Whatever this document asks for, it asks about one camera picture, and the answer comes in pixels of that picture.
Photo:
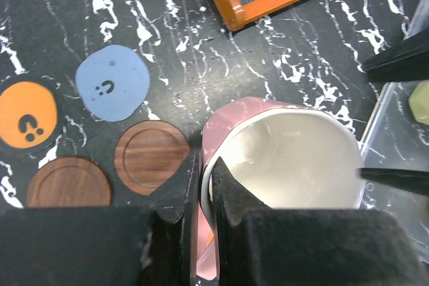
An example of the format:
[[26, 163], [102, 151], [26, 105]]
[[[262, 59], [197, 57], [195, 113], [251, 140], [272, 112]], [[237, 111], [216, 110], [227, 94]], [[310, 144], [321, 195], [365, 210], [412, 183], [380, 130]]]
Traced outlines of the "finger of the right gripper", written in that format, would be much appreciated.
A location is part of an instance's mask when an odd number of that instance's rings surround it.
[[428, 30], [425, 29], [362, 63], [370, 82], [428, 79]]
[[428, 196], [428, 172], [407, 169], [359, 168], [364, 180]]

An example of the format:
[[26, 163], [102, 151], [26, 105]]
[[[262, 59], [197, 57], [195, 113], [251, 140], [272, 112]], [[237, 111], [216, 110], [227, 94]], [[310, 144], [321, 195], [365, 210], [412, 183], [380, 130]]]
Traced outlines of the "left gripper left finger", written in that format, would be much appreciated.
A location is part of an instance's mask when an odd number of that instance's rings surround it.
[[200, 154], [150, 196], [1, 208], [2, 285], [193, 285]]

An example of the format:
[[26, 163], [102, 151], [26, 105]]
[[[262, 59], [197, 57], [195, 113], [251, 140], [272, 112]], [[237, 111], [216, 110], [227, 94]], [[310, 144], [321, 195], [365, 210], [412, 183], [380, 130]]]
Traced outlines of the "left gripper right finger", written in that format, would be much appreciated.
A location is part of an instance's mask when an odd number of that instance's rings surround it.
[[221, 285], [427, 285], [398, 222], [374, 210], [274, 210], [219, 159], [212, 171]]

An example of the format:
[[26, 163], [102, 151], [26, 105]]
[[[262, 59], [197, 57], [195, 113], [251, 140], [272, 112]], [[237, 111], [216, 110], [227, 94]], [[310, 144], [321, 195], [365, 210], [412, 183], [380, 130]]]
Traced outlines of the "dark wooden coaster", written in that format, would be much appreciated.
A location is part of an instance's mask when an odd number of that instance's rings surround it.
[[119, 138], [114, 166], [131, 191], [148, 196], [169, 180], [190, 153], [183, 132], [165, 121], [142, 121]]
[[104, 171], [83, 157], [61, 157], [43, 165], [27, 189], [29, 208], [108, 206], [112, 187]]

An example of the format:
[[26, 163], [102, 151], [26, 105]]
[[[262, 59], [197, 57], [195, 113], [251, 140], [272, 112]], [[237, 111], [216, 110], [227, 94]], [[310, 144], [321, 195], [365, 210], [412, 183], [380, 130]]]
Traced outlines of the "pink mug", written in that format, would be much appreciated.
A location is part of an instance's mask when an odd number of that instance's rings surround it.
[[232, 176], [274, 210], [358, 210], [363, 161], [354, 136], [317, 109], [245, 97], [219, 108], [202, 132], [200, 210], [214, 239], [197, 273], [219, 283], [212, 171]]

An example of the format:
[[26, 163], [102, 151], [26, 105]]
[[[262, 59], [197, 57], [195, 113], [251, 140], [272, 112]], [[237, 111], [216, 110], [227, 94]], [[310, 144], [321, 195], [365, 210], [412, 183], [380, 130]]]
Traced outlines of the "pale green mug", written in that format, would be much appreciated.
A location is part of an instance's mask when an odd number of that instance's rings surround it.
[[408, 102], [415, 120], [429, 125], [429, 80], [418, 83]]

